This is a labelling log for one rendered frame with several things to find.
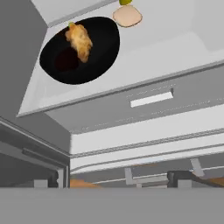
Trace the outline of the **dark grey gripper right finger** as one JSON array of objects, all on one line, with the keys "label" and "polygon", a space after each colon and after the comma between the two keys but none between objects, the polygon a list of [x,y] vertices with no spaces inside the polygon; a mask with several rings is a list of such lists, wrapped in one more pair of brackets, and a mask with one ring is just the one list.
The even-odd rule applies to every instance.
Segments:
[{"label": "dark grey gripper right finger", "polygon": [[196,175],[194,175],[191,171],[168,171],[167,179],[168,179],[167,186],[174,188],[178,187],[179,180],[191,180],[196,183],[204,184],[206,186],[223,188],[223,185],[213,183],[206,179],[199,178]]}]

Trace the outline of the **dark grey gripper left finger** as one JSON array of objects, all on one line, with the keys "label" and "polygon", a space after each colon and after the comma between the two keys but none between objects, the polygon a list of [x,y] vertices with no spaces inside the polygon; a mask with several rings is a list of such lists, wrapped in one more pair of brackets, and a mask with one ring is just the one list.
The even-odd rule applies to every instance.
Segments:
[{"label": "dark grey gripper left finger", "polygon": [[14,187],[25,187],[25,188],[50,188],[50,187],[58,187],[58,173],[55,172],[53,175],[51,175],[47,179],[34,179],[34,180],[29,180],[21,184],[16,184]]}]

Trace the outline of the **fried chicken drumstick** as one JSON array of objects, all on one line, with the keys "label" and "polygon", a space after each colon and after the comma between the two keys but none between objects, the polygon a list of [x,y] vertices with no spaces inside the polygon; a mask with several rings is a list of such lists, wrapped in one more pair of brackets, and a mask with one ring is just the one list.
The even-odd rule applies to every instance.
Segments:
[{"label": "fried chicken drumstick", "polygon": [[88,36],[87,29],[82,24],[70,22],[69,30],[66,31],[66,40],[70,42],[71,47],[77,52],[81,62],[86,63],[93,47],[93,42]]}]

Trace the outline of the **grey appliance front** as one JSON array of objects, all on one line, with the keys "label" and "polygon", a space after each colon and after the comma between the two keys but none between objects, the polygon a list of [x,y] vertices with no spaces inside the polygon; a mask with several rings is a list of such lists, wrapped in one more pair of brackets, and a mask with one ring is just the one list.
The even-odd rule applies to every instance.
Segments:
[{"label": "grey appliance front", "polygon": [[22,129],[16,124],[4,119],[0,116],[0,141],[10,146],[18,148],[22,153],[22,149],[34,151],[43,156],[49,157],[60,164],[49,164],[33,157],[32,160],[39,161],[41,165],[45,165],[48,169],[55,170],[58,177],[58,184],[60,188],[70,187],[69,168],[70,157],[67,152],[62,151],[59,147],[48,143],[42,138],[33,135],[31,132]]}]

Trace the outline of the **white cupboard door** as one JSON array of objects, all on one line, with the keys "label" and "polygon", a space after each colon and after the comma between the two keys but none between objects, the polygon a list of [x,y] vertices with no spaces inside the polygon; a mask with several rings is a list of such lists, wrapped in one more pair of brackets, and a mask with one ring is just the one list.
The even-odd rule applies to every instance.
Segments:
[{"label": "white cupboard door", "polygon": [[224,152],[224,104],[71,137],[70,172]]}]

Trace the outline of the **grey drawer front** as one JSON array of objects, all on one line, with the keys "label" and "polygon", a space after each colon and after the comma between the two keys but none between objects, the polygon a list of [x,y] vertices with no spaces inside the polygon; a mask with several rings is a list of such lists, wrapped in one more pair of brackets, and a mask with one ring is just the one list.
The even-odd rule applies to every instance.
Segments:
[{"label": "grey drawer front", "polygon": [[[173,89],[173,98],[132,108],[130,102]],[[46,114],[66,130],[81,134],[170,116],[224,103],[224,60],[111,94],[55,108]]]}]

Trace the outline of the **black round plate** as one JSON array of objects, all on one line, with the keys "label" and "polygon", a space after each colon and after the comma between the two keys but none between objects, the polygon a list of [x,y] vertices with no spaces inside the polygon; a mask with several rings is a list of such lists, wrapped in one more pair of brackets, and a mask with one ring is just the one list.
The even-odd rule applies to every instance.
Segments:
[{"label": "black round plate", "polygon": [[114,64],[120,48],[117,24],[109,17],[89,17],[76,22],[83,25],[93,42],[87,63],[66,40],[68,27],[58,31],[39,56],[41,68],[54,80],[68,85],[88,83],[102,76]]}]

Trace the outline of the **beige round plate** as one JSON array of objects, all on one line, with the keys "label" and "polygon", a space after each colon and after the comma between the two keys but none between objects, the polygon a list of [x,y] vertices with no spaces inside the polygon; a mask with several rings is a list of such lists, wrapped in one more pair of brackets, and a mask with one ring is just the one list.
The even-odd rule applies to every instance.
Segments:
[{"label": "beige round plate", "polygon": [[143,19],[142,14],[133,5],[121,6],[113,13],[113,19],[121,27],[137,25]]}]

